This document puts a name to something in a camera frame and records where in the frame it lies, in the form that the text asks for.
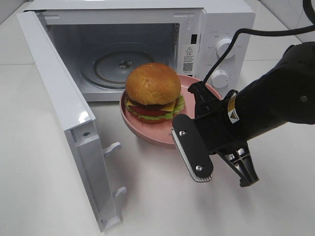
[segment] microwave control knob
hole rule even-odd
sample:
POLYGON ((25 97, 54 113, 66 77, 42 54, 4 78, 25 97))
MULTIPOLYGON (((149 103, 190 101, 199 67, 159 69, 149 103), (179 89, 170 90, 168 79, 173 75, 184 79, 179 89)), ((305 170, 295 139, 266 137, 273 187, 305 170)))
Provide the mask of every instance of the microwave control knob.
MULTIPOLYGON (((223 53, 226 51, 227 47, 230 45, 232 39, 230 38, 223 38, 220 39, 219 42, 217 42, 216 48, 217 48, 217 54, 219 58, 223 55, 223 53)), ((235 54, 235 47, 231 49, 231 51, 226 55, 225 59, 229 59, 230 57, 234 56, 235 54)))
POLYGON ((212 86, 215 89, 221 89, 228 84, 228 74, 224 70, 216 70, 210 76, 212 86))

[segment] open microwave door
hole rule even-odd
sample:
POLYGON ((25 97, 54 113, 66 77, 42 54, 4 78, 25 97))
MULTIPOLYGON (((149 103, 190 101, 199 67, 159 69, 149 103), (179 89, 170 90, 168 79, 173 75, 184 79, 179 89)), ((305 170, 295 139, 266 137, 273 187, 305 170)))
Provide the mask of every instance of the open microwave door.
POLYGON ((101 231, 120 221, 110 190, 104 157, 120 144, 102 149, 95 116, 56 51, 36 13, 17 15, 25 39, 63 127, 73 158, 101 231))

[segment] black cable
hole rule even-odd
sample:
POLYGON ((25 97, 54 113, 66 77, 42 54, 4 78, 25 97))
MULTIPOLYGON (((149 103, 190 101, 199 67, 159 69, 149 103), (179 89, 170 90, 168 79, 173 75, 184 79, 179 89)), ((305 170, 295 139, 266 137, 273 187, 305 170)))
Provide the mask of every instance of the black cable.
POLYGON ((303 0, 303 9, 308 19, 315 25, 315 12, 310 0, 303 0))
MULTIPOLYGON (((312 19, 311 21, 315 21, 315 12, 314 12, 314 9, 312 7, 311 0, 303 0, 303 7, 308 8, 308 10, 307 10, 308 13, 306 13, 306 14, 308 14, 307 15, 308 18, 310 20, 312 19)), ((280 36, 290 36, 290 35, 297 35, 297 34, 302 34, 302 33, 308 33, 308 32, 311 32, 311 31, 315 31, 315 25, 307 26, 307 27, 303 27, 303 28, 299 28, 299 29, 290 29, 290 30, 281 30, 281 31, 263 31, 263 30, 247 29, 247 28, 239 29, 239 30, 237 30, 235 32, 230 45, 227 47, 227 49, 225 50, 223 55, 212 66, 212 68, 210 69, 208 74, 205 76, 205 78, 203 80, 203 84, 206 84, 206 82, 208 81, 209 77, 214 72, 214 70, 217 68, 217 66, 224 60, 226 55, 231 51, 231 49, 233 48, 233 46, 234 46, 234 44, 236 42, 237 37, 241 33, 247 33, 247 34, 257 35, 257 36, 280 37, 280 36)))

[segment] microwave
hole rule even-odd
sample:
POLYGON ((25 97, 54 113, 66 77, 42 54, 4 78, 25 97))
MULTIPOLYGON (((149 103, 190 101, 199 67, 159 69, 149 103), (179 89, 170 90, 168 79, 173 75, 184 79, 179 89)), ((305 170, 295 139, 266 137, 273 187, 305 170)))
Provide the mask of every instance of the microwave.
MULTIPOLYGON (((34 0, 17 16, 103 231, 120 221, 126 188, 110 188, 106 157, 120 143, 101 146, 87 102, 119 101, 149 62, 202 80, 255 13, 243 0, 34 0)), ((221 96, 237 85, 248 41, 240 35, 208 81, 221 96)))

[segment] sticker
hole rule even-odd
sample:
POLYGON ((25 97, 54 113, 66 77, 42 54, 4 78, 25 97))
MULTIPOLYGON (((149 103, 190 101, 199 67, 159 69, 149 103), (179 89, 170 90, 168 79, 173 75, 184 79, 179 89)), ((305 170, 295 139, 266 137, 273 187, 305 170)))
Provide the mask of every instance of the sticker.
POLYGON ((195 65, 198 55, 198 44, 185 44, 182 47, 181 65, 178 68, 179 73, 186 75, 195 75, 195 65))
POLYGON ((227 105, 227 115, 228 118, 230 119, 231 123, 234 124, 235 122, 239 121, 240 118, 238 117, 235 109, 235 98, 236 96, 233 96, 227 105))

